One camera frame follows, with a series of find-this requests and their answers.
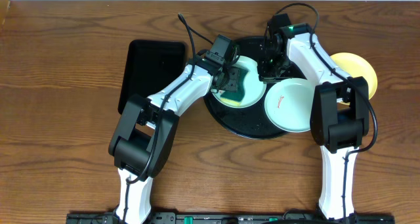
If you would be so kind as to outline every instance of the yellow bowl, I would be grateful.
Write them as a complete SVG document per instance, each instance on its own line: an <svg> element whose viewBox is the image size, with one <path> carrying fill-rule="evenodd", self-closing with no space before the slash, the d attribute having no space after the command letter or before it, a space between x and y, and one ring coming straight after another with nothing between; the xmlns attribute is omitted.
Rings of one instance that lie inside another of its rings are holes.
<svg viewBox="0 0 420 224"><path fill-rule="evenodd" d="M369 88L369 99L373 97L378 88L378 78L373 67L365 59L352 53L337 53L332 55L331 59L352 77L363 76Z"/></svg>

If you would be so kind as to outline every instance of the wooden table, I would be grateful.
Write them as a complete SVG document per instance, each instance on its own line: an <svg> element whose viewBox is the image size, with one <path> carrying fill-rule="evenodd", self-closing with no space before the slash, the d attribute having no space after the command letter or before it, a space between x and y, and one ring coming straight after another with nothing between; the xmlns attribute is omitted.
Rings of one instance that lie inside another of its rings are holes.
<svg viewBox="0 0 420 224"><path fill-rule="evenodd" d="M420 3L310 3L321 14L324 49L364 57L379 79L371 100L379 138L357 159L354 207L419 223ZM64 223L69 212L118 204L108 143L130 41L189 44L178 12L210 39L262 35L285 4L13 1L0 32L0 222ZM288 13L294 23L314 21L303 7ZM209 47L194 40L197 49ZM180 212L314 210L321 163L310 133L244 139L222 128L199 100L180 119L152 205Z"/></svg>

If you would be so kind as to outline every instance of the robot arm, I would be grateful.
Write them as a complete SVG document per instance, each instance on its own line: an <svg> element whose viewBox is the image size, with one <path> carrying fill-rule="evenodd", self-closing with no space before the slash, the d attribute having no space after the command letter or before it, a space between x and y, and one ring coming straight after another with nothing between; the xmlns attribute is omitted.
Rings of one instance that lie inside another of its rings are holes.
<svg viewBox="0 0 420 224"><path fill-rule="evenodd" d="M343 218L343 181L345 175L344 157L362 144L362 137L369 130L369 112L361 95L343 82L325 66L314 49L337 73L356 85L368 95L364 78L351 78L340 69L322 49L316 34L314 45L310 45L312 29L308 24L291 25L287 14L274 15L268 22L269 41L266 57L259 62L260 80L275 82L281 80L288 67L298 68L315 87L310 130L314 140L321 145L322 193L319 208L324 217ZM338 110L337 102L349 102L349 108ZM354 212L352 205L352 180L356 154L348 158L346 173L345 203L348 217Z"/></svg>
<svg viewBox="0 0 420 224"><path fill-rule="evenodd" d="M205 58L198 58L195 62L192 77L169 95L162 110L160 107L165 96L190 75L193 69L192 61L175 81L160 92L150 95L147 99L133 95L127 101L108 149L114 157L115 166L119 168L121 178L121 197L116 210L119 219L123 219L127 203L130 210L126 212L127 223L141 224L146 220L151 210L150 191L153 177L161 171L168 159L179 116L210 89L230 90L236 81L227 79L229 75L225 74L224 68L232 63L237 54L233 42L220 35ZM135 125L138 123L155 129L159 111L162 113L160 129L151 164L144 177L139 177L139 181L128 186L127 180L135 180L143 169L146 169L155 138L155 134L148 136L137 130Z"/></svg>

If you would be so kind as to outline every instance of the white plate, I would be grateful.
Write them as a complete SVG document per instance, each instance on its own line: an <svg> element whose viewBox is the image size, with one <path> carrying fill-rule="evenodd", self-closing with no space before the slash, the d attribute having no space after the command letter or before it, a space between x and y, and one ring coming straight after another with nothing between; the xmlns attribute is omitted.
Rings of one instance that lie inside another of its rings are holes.
<svg viewBox="0 0 420 224"><path fill-rule="evenodd" d="M310 129L314 86L306 79L285 79L275 84L265 98L265 112L270 121L288 132Z"/></svg>
<svg viewBox="0 0 420 224"><path fill-rule="evenodd" d="M264 95L266 85L258 79L257 62L253 59L240 56L238 62L234 65L235 67L248 70L248 74L243 79L243 88L245 90L245 96L243 97L239 105L230 104L221 100L221 94L223 90L219 90L217 93L213 93L215 98L223 105L231 108L245 108L254 105Z"/></svg>

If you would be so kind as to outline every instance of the black plate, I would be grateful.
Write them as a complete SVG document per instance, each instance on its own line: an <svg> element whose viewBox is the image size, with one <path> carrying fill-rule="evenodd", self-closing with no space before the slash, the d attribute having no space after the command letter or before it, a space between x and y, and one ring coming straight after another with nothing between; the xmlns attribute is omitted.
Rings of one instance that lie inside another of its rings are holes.
<svg viewBox="0 0 420 224"><path fill-rule="evenodd" d="M236 43L240 46L242 56L247 56L257 62L263 56L261 47L263 37L245 37L236 40ZM300 72L296 72L294 77L302 78L303 76ZM265 113L265 96L273 85L267 84L262 98L247 108L230 108L225 106L212 93L204 96L204 102L214 119L227 130L250 139L272 139L287 133L275 126Z"/></svg>

